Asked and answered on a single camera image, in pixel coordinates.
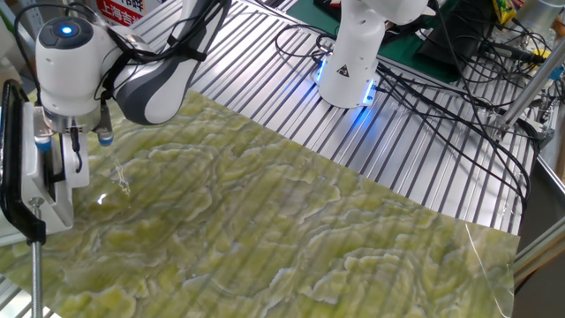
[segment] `green marble-patterned sheet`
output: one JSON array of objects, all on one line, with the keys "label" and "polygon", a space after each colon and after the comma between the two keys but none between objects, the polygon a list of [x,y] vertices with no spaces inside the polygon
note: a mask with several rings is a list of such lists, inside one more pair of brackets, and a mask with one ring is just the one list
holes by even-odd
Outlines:
[{"label": "green marble-patterned sheet", "polygon": [[[518,237],[442,216],[190,93],[169,124],[115,108],[75,226],[43,252],[75,317],[509,317]],[[0,273],[29,290],[26,244]]]}]

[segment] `metal rod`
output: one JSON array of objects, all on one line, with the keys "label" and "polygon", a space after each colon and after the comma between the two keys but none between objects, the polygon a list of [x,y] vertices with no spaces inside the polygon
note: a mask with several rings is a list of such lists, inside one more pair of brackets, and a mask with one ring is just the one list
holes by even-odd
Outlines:
[{"label": "metal rod", "polygon": [[[33,198],[29,201],[34,215],[41,220],[40,205],[45,200]],[[41,242],[32,243],[32,318],[43,317],[42,292],[41,292]]]},{"label": "metal rod", "polygon": [[509,128],[522,116],[524,111],[530,106],[531,102],[541,92],[547,83],[547,77],[551,72],[563,64],[565,61],[565,41],[561,41],[557,49],[549,56],[549,58],[541,65],[530,83],[524,88],[520,96],[510,105],[508,111],[501,117],[499,123],[502,128]]}]

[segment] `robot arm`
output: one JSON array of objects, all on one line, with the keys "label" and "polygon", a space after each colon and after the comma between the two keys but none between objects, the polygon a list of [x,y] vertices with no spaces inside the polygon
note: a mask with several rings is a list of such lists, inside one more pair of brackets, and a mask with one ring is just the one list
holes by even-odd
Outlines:
[{"label": "robot arm", "polygon": [[385,22],[410,23],[426,6],[427,0],[342,0],[342,23],[334,52],[316,77],[321,97],[348,109],[373,104],[376,57]]},{"label": "robot arm", "polygon": [[[72,227],[72,188],[89,184],[87,134],[96,133],[103,146],[113,140],[105,101],[115,98],[125,117],[141,125],[171,120],[229,8],[230,0],[183,0],[160,52],[129,27],[101,19],[61,17],[43,26],[36,43],[40,105],[15,82],[4,88],[0,118],[10,125],[0,125],[7,155],[0,162],[11,173],[0,170],[0,246],[43,242],[46,232]],[[41,218],[31,212],[34,198],[44,201]]]},{"label": "robot arm", "polygon": [[171,120],[229,8],[230,0],[184,0],[159,53],[125,26],[62,17],[41,29],[36,62],[43,116],[34,124],[49,133],[36,134],[35,141],[46,149],[53,134],[61,135],[69,187],[89,183],[87,133],[97,133],[103,146],[113,139],[104,100],[115,98],[125,117],[140,125]]}]

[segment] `blue ring light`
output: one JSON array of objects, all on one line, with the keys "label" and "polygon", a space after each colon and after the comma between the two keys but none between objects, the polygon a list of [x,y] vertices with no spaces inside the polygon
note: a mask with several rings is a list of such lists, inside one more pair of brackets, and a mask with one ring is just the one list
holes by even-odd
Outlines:
[{"label": "blue ring light", "polygon": [[61,27],[61,33],[63,34],[71,34],[72,33],[72,27],[70,26],[63,26]]}]

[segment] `metal grid table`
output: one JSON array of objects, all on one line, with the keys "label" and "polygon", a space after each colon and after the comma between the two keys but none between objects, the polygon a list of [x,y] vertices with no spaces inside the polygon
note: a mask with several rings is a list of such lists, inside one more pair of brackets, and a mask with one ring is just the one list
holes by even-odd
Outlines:
[{"label": "metal grid table", "polygon": [[[292,4],[289,0],[279,8],[288,10]],[[179,19],[180,10],[179,0],[168,1],[134,28],[154,49],[159,49]],[[292,19],[276,17],[252,2],[234,0],[192,89],[433,210],[517,234],[522,218],[518,196],[447,147],[436,132],[393,96],[379,93],[372,107],[354,110],[339,109],[323,101],[313,83],[318,66],[309,58],[276,52],[273,40],[288,24]],[[279,42],[291,53],[308,54],[316,49],[315,40],[316,34],[309,31],[291,30]],[[449,90],[435,89],[439,85],[463,91],[459,85],[446,85],[384,58],[381,61],[404,77],[422,83],[415,88],[426,97],[473,120],[468,103]],[[480,63],[466,71],[472,80],[491,73]],[[398,85],[395,87],[419,111],[437,114]],[[504,79],[473,85],[471,89],[474,95],[493,103],[511,101],[520,92]],[[480,115],[485,116],[483,122],[493,122],[488,113]],[[528,115],[537,114],[531,111]],[[512,183],[486,140],[451,121],[429,120],[466,155]],[[535,158],[527,138],[511,133],[501,144],[522,161],[526,170],[531,170]],[[507,163],[519,177],[517,168]],[[28,317],[30,307],[29,295],[0,276],[0,318]]]}]

